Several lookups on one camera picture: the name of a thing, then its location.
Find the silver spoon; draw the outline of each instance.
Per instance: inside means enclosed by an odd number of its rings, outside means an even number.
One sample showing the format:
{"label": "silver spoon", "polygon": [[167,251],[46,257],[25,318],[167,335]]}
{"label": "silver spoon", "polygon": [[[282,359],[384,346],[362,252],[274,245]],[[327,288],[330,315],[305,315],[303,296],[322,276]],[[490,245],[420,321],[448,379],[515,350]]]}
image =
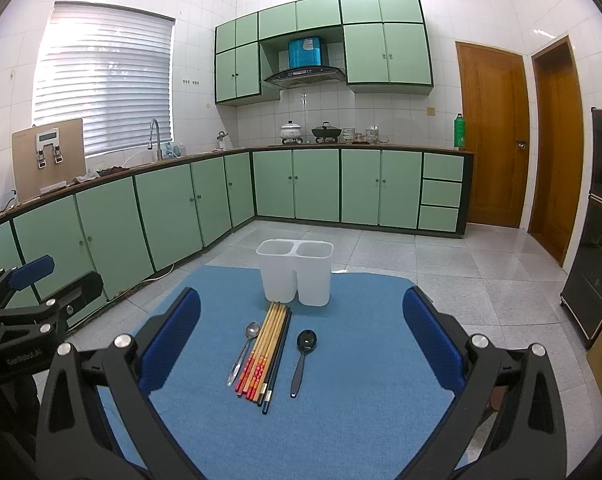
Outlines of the silver spoon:
{"label": "silver spoon", "polygon": [[232,386],[232,383],[235,382],[236,376],[239,373],[239,370],[241,369],[241,363],[243,362],[243,359],[245,358],[246,352],[248,352],[248,345],[250,344],[250,341],[252,339],[254,339],[255,337],[257,337],[259,335],[259,330],[261,330],[261,325],[259,323],[257,323],[256,321],[252,321],[251,323],[248,323],[248,326],[245,327],[245,336],[248,339],[246,340],[245,345],[243,345],[243,350],[241,350],[239,357],[236,359],[235,366],[232,368],[230,375],[228,375],[228,377],[227,377],[227,385],[228,386]]}

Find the white blind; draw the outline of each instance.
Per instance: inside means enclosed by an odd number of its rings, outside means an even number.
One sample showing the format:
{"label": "white blind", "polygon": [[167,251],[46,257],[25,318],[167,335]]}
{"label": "white blind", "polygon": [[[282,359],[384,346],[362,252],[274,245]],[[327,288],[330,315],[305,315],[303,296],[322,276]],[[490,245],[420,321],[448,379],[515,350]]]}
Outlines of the white blind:
{"label": "white blind", "polygon": [[34,77],[34,124],[82,118],[86,155],[148,143],[152,119],[161,140],[171,140],[172,25],[134,10],[57,2]]}

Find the silver screw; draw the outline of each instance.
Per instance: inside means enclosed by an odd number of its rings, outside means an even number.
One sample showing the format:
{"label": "silver screw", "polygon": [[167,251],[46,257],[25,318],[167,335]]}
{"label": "silver screw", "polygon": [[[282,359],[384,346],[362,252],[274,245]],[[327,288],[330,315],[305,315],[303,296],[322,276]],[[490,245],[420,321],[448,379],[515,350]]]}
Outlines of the silver screw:
{"label": "silver screw", "polygon": [[72,350],[72,345],[68,342],[62,343],[57,347],[57,354],[63,356],[68,355]]}
{"label": "silver screw", "polygon": [[538,355],[539,357],[543,357],[545,355],[545,346],[540,343],[534,343],[532,345],[532,353],[534,355]]}
{"label": "silver screw", "polygon": [[117,348],[126,348],[132,343],[132,338],[128,334],[119,334],[114,338],[114,346]]}
{"label": "silver screw", "polygon": [[472,344],[476,346],[476,348],[486,348],[489,343],[490,340],[483,334],[474,334],[472,336]]}

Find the bundle of chopsticks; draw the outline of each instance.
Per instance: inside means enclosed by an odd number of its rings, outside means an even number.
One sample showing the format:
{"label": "bundle of chopsticks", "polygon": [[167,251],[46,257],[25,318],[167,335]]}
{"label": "bundle of chopsticks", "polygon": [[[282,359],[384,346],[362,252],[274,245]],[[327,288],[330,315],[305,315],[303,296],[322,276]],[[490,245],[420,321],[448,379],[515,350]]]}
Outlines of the bundle of chopsticks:
{"label": "bundle of chopsticks", "polygon": [[291,316],[292,312],[286,305],[270,303],[252,352],[235,386],[239,397],[245,394],[246,399],[256,402],[258,406],[263,405],[264,415],[270,407]]}

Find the gray floor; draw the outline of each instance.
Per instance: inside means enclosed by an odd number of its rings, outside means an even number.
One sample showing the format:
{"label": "gray floor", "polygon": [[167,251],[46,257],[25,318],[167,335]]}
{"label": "gray floor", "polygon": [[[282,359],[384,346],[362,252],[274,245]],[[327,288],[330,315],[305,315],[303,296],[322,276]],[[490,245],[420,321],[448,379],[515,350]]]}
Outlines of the gray floor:
{"label": "gray floor", "polygon": [[[204,264],[257,267],[255,249],[269,238],[325,240],[334,244],[333,271],[375,272],[417,283],[443,312],[496,346],[548,350],[561,392],[567,428],[568,470],[602,432],[602,398],[585,350],[561,309],[565,272],[526,232],[470,224],[463,240],[253,221],[206,254],[130,295],[89,322],[70,340],[80,349],[106,346],[139,323],[189,272]],[[46,374],[37,380],[43,389]],[[474,460],[490,421],[468,448]]]}

